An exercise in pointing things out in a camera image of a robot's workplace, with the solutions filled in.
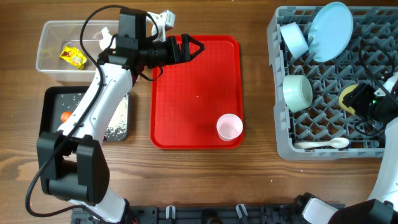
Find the yellow snack wrapper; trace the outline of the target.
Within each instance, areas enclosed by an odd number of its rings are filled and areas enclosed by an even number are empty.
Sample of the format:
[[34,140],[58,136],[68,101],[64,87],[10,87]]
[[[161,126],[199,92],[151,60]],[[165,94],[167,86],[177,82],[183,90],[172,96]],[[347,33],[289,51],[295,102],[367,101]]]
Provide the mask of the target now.
[[59,57],[79,70],[84,69],[85,63],[87,61],[87,58],[76,47],[64,46]]

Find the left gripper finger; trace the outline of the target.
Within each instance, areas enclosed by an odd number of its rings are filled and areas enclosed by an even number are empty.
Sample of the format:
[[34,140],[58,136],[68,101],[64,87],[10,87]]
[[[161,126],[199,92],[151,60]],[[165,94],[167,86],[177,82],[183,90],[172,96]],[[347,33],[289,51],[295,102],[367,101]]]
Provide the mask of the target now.
[[182,34],[182,48],[189,49],[190,43],[198,46],[200,50],[205,49],[205,45],[203,43],[199,42],[198,40],[194,39],[192,36],[188,34]]
[[196,50],[194,53],[190,53],[188,52],[188,55],[186,57],[187,61],[190,62],[192,61],[196,56],[198,56],[200,53],[202,53],[205,49],[204,48],[199,48],[198,50]]

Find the white plastic spoon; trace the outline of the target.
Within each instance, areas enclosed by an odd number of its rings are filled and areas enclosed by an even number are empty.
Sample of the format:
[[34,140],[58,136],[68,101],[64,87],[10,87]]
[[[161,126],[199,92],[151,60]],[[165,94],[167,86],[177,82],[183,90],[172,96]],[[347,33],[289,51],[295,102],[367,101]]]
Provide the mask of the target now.
[[303,141],[295,142],[294,148],[296,149],[310,149],[315,147],[326,147],[330,146],[336,149],[341,149],[349,145],[349,140],[346,138],[333,138],[329,141]]

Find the orange carrot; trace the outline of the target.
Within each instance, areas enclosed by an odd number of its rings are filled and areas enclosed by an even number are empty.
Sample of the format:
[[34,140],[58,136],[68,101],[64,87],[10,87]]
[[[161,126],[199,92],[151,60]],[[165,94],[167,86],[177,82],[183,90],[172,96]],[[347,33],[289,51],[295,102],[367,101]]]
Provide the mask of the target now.
[[60,119],[61,119],[61,121],[63,122],[63,123],[65,123],[68,119],[69,119],[69,117],[72,115],[72,112],[71,111],[65,111],[65,112],[63,112],[62,114],[61,114],[61,117],[60,117]]

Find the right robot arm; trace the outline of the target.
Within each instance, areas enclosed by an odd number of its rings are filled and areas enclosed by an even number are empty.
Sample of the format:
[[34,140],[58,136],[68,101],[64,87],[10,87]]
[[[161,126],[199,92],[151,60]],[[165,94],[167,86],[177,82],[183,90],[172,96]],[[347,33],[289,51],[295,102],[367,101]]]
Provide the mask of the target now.
[[309,223],[397,223],[397,115],[384,131],[386,145],[375,186],[367,201],[337,209],[311,194],[299,195],[291,217]]

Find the white napkin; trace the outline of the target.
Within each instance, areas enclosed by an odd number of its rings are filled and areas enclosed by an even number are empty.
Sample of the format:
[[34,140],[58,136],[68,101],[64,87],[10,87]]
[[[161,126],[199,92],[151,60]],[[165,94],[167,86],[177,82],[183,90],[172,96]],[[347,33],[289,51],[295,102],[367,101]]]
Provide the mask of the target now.
[[107,47],[109,47],[113,36],[109,33],[109,30],[107,27],[104,27],[101,30],[101,34],[102,34],[103,38],[99,41],[99,47],[101,50],[105,50]]

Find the light blue rice bowl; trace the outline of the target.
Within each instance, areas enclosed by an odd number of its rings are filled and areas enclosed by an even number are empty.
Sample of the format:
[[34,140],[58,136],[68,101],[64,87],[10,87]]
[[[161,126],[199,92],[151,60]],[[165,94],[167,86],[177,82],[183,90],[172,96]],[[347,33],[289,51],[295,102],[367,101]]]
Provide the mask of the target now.
[[298,59],[308,50],[307,41],[295,22],[281,26],[280,32],[294,59]]

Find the yellow cup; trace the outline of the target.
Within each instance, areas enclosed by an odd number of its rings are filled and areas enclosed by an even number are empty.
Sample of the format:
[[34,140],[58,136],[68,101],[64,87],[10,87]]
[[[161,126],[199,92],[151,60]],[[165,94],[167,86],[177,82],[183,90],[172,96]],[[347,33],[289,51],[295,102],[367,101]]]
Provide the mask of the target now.
[[339,106],[346,112],[352,115],[358,115],[359,93],[357,90],[358,84],[346,87],[339,95]]

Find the light blue plate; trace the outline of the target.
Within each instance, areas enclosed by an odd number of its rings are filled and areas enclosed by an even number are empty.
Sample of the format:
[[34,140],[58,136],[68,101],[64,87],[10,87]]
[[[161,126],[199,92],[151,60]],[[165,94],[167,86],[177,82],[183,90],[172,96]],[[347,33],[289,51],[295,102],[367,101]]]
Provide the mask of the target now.
[[331,2],[317,13],[308,32],[308,52],[316,62],[339,56],[353,33],[353,16],[342,2]]

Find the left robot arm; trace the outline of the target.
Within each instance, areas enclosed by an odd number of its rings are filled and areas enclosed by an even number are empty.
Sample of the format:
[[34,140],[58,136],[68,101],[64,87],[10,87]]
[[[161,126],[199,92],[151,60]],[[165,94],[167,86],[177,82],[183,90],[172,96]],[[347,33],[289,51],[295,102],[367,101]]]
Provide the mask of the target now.
[[96,73],[77,108],[56,132],[37,140],[39,170],[33,183],[43,193],[70,202],[97,223],[137,223],[129,202],[109,188],[102,151],[107,127],[120,101],[145,68],[164,68],[193,60],[188,34],[166,36],[175,14],[120,7],[118,32],[93,59]]

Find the green bowl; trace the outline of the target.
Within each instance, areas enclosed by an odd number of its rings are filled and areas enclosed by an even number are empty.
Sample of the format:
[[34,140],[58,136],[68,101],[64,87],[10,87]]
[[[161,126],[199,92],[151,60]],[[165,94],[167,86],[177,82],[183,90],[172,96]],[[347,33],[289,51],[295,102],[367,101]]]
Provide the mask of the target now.
[[287,75],[282,85],[285,104],[295,113],[309,108],[313,101],[313,91],[309,79],[304,75]]

